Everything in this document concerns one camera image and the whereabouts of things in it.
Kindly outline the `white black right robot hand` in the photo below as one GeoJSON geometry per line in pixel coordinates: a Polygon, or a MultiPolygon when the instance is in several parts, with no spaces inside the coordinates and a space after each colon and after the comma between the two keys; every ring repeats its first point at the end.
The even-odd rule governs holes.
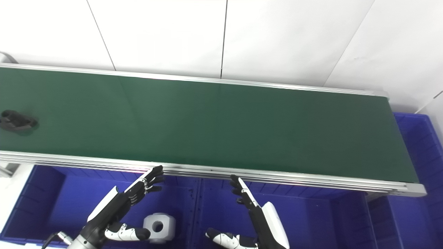
{"type": "Polygon", "coordinates": [[[259,205],[241,177],[231,174],[232,193],[239,196],[237,203],[244,205],[257,234],[256,238],[208,228],[206,238],[224,249],[289,249],[289,240],[281,219],[271,202],[259,205]]]}

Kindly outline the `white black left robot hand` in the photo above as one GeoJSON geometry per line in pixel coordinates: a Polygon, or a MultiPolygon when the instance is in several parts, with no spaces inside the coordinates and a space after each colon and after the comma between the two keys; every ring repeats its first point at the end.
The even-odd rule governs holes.
{"type": "Polygon", "coordinates": [[[87,224],[80,231],[80,243],[100,249],[106,241],[144,241],[150,238],[151,233],[146,228],[135,228],[120,221],[130,211],[151,193],[161,191],[157,183],[164,181],[163,166],[156,166],[147,170],[125,191],[119,192],[117,186],[95,207],[87,219],[87,224]]]}

